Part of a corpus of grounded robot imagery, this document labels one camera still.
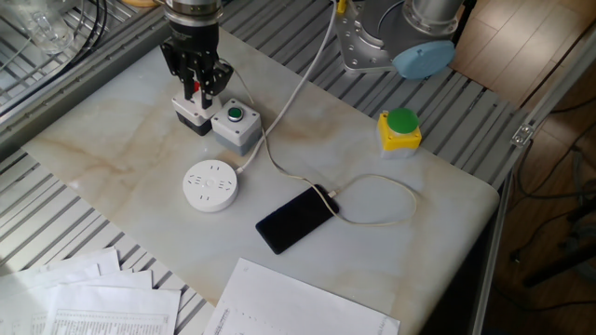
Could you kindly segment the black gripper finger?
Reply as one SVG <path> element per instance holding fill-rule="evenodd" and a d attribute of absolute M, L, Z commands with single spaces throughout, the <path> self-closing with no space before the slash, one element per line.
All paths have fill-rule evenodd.
<path fill-rule="evenodd" d="M 212 66 L 203 69 L 198 74 L 201 92 L 201 107 L 208 109 L 213 98 L 227 87 L 233 75 L 233 67 L 227 62 L 215 61 Z"/>
<path fill-rule="evenodd" d="M 195 73 L 189 67 L 187 54 L 175 48 L 171 42 L 164 42 L 160 49 L 172 75 L 183 83 L 184 98 L 189 101 L 195 93 Z"/>

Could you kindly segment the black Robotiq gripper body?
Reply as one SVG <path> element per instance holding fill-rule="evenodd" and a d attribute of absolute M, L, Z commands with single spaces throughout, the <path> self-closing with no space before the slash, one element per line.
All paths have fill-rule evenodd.
<path fill-rule="evenodd" d="M 186 26 L 171 21 L 171 41 L 174 52 L 181 56 L 199 56 L 215 62 L 219 59 L 219 25 Z"/>

